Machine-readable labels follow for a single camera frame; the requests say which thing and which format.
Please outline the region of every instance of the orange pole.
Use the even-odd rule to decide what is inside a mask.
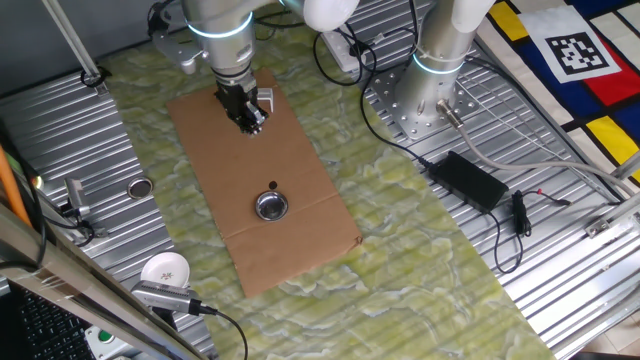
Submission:
[[[24,203],[20,196],[20,190],[18,190],[18,183],[16,182],[16,178],[13,176],[11,165],[9,165],[9,161],[7,160],[7,156],[5,155],[2,146],[0,146],[0,180],[4,185],[4,190],[7,193],[9,205],[11,206],[13,213],[16,214],[20,220],[24,221],[25,224],[33,227],[29,220],[27,210],[24,208]]]

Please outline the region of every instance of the red square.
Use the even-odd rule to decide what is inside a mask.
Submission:
[[[622,71],[615,74],[586,79],[584,82],[606,106],[640,93],[640,76],[627,63],[611,51],[611,47],[602,41],[609,54]]]

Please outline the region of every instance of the green marble-patterned mat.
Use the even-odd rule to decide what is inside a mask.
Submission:
[[[239,320],[250,359],[553,358],[411,161],[368,132],[359,90],[322,78],[314,35],[278,32],[260,43],[253,66],[275,75],[365,242],[252,299],[243,296],[165,107],[212,85],[210,70],[186,76],[150,44],[102,63],[176,249],[191,264],[192,286]],[[324,46],[320,58],[340,76]],[[216,318],[207,323],[221,359],[241,359],[236,330]]]

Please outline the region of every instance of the small metal cap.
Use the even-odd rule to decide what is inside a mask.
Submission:
[[[135,178],[127,186],[127,194],[136,200],[146,198],[152,191],[153,182],[145,177]]]

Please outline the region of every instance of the colorful mat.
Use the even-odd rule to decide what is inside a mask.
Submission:
[[[621,71],[560,83],[518,15],[572,5]],[[502,0],[479,35],[596,165],[611,172],[640,150],[640,4],[624,0]],[[640,190],[640,171],[630,178]]]

